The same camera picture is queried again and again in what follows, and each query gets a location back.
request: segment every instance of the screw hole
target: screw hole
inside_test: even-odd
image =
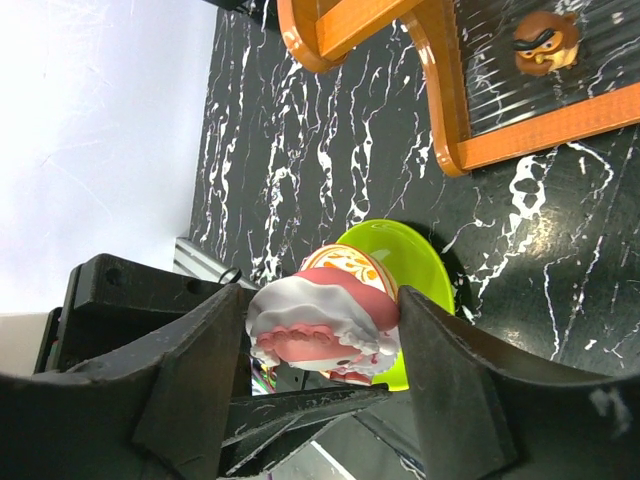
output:
[[[187,290],[189,293],[193,293],[194,295],[200,295],[204,292],[204,284],[200,280],[194,278],[187,282]]]
[[[118,268],[110,268],[104,275],[109,285],[119,287],[124,283],[124,276],[122,275],[122,271]]]

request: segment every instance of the toy figure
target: toy figure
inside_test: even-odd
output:
[[[576,65],[580,32],[574,25],[575,20],[575,13],[556,15],[539,11],[527,15],[514,33],[518,69],[542,76]]]
[[[267,285],[247,312],[254,357],[370,385],[400,350],[396,287],[384,269],[346,245],[314,252],[295,275]]]

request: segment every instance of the black marble surface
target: black marble surface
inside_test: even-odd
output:
[[[403,221],[440,252],[459,316],[545,358],[624,374],[640,368],[638,146],[634,126],[448,178],[399,24],[316,76],[277,33],[221,13],[190,236],[264,284],[364,219]],[[379,412],[398,431],[410,423],[401,398]]]

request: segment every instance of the brown owl toy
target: brown owl toy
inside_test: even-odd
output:
[[[576,14],[533,12],[524,17],[513,35],[516,66],[523,73],[542,76],[577,62],[580,32]]]

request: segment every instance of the green plastic plate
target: green plastic plate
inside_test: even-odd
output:
[[[368,220],[349,229],[336,243],[372,256],[387,268],[398,286],[409,285],[447,312],[455,312],[451,282],[440,257],[412,228],[393,220]],[[391,370],[376,375],[373,383],[386,383],[393,392],[409,388],[402,352]]]

